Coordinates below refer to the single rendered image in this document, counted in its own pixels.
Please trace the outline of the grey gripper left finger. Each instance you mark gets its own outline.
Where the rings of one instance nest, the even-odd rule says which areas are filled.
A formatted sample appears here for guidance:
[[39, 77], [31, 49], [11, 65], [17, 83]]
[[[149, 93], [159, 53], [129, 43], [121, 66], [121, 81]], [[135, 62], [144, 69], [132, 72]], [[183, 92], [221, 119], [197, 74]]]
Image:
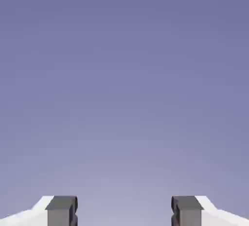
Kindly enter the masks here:
[[0, 226], [78, 226], [77, 196], [45, 195], [28, 210], [0, 219]]

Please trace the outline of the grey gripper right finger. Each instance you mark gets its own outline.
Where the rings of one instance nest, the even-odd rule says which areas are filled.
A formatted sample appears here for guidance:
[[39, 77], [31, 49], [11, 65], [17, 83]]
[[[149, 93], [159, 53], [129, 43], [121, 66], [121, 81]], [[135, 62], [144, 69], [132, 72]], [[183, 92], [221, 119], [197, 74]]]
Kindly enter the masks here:
[[249, 226], [249, 219], [218, 209], [207, 196], [172, 196], [171, 226]]

